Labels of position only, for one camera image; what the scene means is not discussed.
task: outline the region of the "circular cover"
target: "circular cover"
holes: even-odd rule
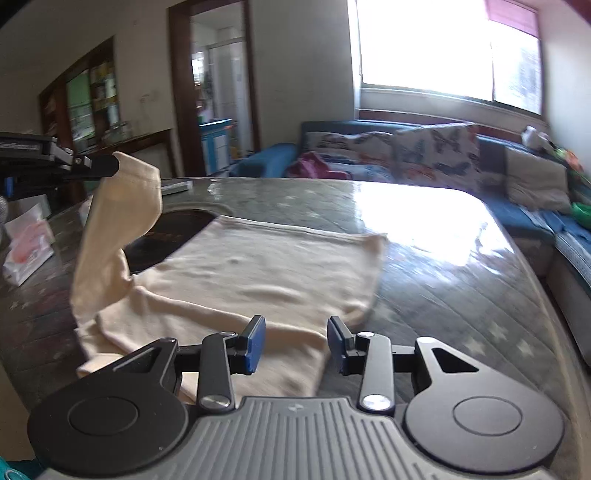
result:
[[[481,475],[546,463],[564,429],[549,399],[497,372],[438,377],[410,401],[403,426],[436,462]]]
[[[82,478],[120,476],[171,452],[187,429],[182,402],[143,375],[118,376],[91,375],[33,410],[28,435],[41,463]]]
[[[148,233],[124,248],[129,271],[140,273],[160,263],[215,217],[213,213],[197,209],[164,212]]]

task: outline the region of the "green bowl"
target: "green bowl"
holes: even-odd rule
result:
[[[574,203],[571,207],[571,212],[579,225],[584,226],[587,230],[591,230],[591,205]]]

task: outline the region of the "window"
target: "window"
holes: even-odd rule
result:
[[[366,85],[541,113],[537,15],[508,0],[357,0]]]

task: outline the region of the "brown wooden door frame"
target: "brown wooden door frame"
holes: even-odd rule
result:
[[[254,55],[249,0],[186,0],[168,9],[168,36],[170,39],[170,68],[173,84],[174,108],[177,118],[184,175],[206,175],[201,132],[197,121],[197,106],[191,62],[191,17],[214,8],[234,3],[242,4],[244,37],[246,40],[246,68],[251,110],[252,143],[255,151],[261,149],[255,96]]]

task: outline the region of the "plastic bag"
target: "plastic bag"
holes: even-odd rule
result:
[[[20,286],[53,255],[51,244],[55,239],[39,204],[5,227],[11,242],[2,274],[7,282]]]

